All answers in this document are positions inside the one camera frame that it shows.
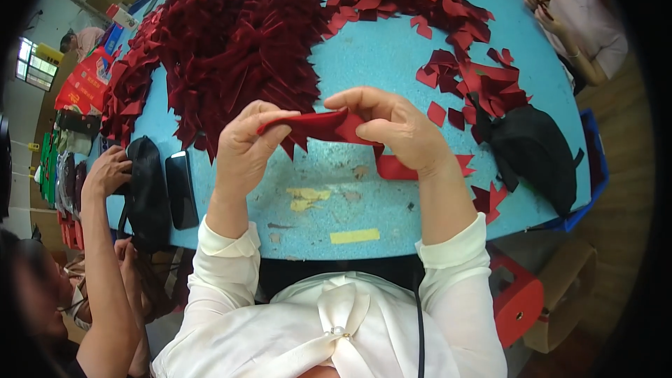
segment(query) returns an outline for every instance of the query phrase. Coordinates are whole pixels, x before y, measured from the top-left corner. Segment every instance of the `smartphone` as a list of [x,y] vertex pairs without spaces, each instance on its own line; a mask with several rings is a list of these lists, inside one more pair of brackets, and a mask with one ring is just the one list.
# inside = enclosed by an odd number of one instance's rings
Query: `smartphone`
[[173,225],[177,230],[198,226],[196,199],[191,185],[189,154],[183,150],[166,158],[166,183]]

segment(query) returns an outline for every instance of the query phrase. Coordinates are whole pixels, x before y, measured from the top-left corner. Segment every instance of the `white blouse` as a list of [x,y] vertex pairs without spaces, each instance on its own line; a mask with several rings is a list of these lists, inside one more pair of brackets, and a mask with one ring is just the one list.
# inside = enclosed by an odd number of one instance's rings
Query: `white blouse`
[[[255,306],[259,235],[240,239],[201,222],[189,303],[156,377],[296,378],[315,365],[341,378],[416,378],[419,334],[413,293],[370,274],[326,273]],[[485,216],[442,243],[416,244],[426,377],[506,377],[488,286]]]

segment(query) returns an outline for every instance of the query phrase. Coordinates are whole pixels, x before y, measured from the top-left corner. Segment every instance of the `black bag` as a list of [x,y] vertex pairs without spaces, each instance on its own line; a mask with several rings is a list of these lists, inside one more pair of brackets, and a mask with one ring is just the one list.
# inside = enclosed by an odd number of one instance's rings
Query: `black bag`
[[561,217],[576,201],[576,167],[583,159],[572,156],[567,140],[550,115],[525,105],[491,120],[478,104],[478,94],[467,98],[476,108],[476,130],[490,144],[504,185],[509,192],[518,176],[544,196]]
[[131,180],[120,191],[126,202],[119,219],[118,233],[125,238],[126,219],[133,228],[133,245],[147,254],[169,247],[170,201],[163,180],[159,150],[147,136],[133,140],[126,150],[133,161]]

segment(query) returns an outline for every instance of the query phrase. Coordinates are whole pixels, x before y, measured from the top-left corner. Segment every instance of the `pink shirt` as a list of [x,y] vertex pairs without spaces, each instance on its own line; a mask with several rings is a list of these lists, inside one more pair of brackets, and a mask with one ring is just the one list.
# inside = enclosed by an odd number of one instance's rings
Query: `pink shirt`
[[[581,53],[597,60],[611,78],[625,60],[628,41],[621,23],[600,0],[550,0],[548,9],[567,27]],[[555,34],[544,30],[558,54],[567,57],[565,47]]]
[[96,43],[100,37],[105,34],[105,30],[96,27],[84,28],[79,31],[77,36],[77,61],[81,62],[89,54],[91,50],[96,46]]

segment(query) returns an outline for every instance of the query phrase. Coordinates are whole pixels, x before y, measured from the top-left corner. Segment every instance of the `table surface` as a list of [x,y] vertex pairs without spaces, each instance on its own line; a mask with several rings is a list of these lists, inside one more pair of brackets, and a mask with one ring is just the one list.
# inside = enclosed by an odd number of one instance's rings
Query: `table surface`
[[[165,0],[158,0],[157,5]],[[572,90],[557,59],[533,15],[522,0],[469,0],[491,11],[496,21],[489,21],[492,31],[489,44],[473,43],[469,55],[476,63],[496,66],[486,52],[490,47],[508,48],[520,69],[519,85],[531,103],[553,117],[565,135],[573,154],[585,148],[585,137]],[[145,8],[135,14],[142,18]],[[309,61],[320,77],[321,97],[358,85],[371,85],[407,97],[426,112],[434,100],[444,108],[463,107],[463,100],[441,94],[415,79],[415,72],[427,63],[434,49],[451,49],[446,35],[432,29],[432,40],[411,29],[410,17],[379,19],[377,22],[349,22],[333,38],[313,47]],[[122,34],[122,55],[128,51],[127,40],[134,33]],[[165,69],[152,75],[153,83],[147,104],[136,122],[131,139],[148,136],[159,148],[163,159],[180,151],[181,142],[173,136],[177,122],[173,111],[166,111]],[[325,111],[321,102],[318,112]],[[467,185],[489,189],[497,168],[486,144],[477,146],[469,130],[459,131],[446,122],[441,129],[453,152],[474,154],[470,167],[477,171],[465,178]],[[97,149],[89,156],[89,166]],[[214,186],[215,166],[206,152],[190,146],[191,175],[199,218],[205,216]],[[576,169],[578,209],[590,202],[588,158]],[[356,173],[367,172],[361,178]],[[290,209],[292,196],[287,188],[330,190],[331,196],[316,203],[315,208],[296,212]],[[261,184],[248,196],[249,219],[257,223],[261,237],[261,255],[265,258],[290,260],[346,260],[379,258],[415,253],[420,239],[418,184],[415,181],[385,181],[376,173],[374,155],[369,146],[327,143],[309,139],[308,154],[297,148],[294,163],[282,148],[271,157]],[[107,201],[110,226],[116,228],[124,205],[119,196]],[[501,215],[487,228],[487,239],[495,239],[525,230],[557,217],[550,204],[530,189],[518,187],[497,207]],[[333,232],[377,229],[380,239],[332,244]],[[196,248],[197,228],[173,229],[171,244]]]

